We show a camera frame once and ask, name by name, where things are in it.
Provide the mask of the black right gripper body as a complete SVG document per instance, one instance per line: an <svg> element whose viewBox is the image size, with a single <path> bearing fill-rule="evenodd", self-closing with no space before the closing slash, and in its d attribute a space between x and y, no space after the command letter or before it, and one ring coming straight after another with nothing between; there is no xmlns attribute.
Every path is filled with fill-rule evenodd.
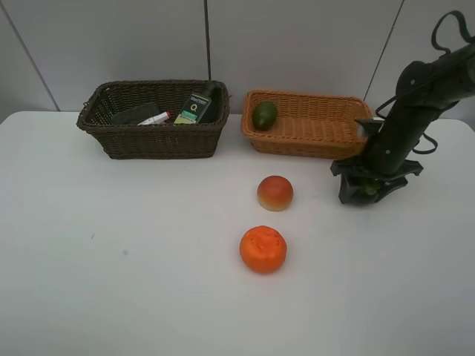
<svg viewBox="0 0 475 356"><path fill-rule="evenodd" d="M330 170L350 185L406 185L407 175L418 176L423 170L419 162L407 160L418 144L419 140L370 140L359 155L334 161Z"/></svg>

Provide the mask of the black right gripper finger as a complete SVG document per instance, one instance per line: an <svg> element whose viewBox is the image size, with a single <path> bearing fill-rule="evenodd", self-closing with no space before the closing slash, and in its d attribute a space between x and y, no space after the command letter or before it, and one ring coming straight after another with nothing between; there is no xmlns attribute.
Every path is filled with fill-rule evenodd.
<svg viewBox="0 0 475 356"><path fill-rule="evenodd" d="M401 188L404 188L407 185L407 179L405 177L399 177L397 179L381 182L381 186L377 191L377 197L375 202L379 202L384 199L387 195L397 191Z"/></svg>
<svg viewBox="0 0 475 356"><path fill-rule="evenodd" d="M342 174L338 198L342 204L367 204L367 195L363 190L363 183L361 182L361 179L349 174Z"/></svg>

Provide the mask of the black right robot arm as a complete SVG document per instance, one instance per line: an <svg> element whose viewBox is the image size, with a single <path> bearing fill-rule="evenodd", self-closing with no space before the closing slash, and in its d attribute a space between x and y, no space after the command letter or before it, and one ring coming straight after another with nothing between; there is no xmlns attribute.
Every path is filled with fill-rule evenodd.
<svg viewBox="0 0 475 356"><path fill-rule="evenodd" d="M420 175L417 161L407 159L425 130L445 111L474 96L474 40L431 63L412 62L402 72L386 117L358 119L367 142L360 154L336 160L330 170L341 178L343 204L369 205Z"/></svg>

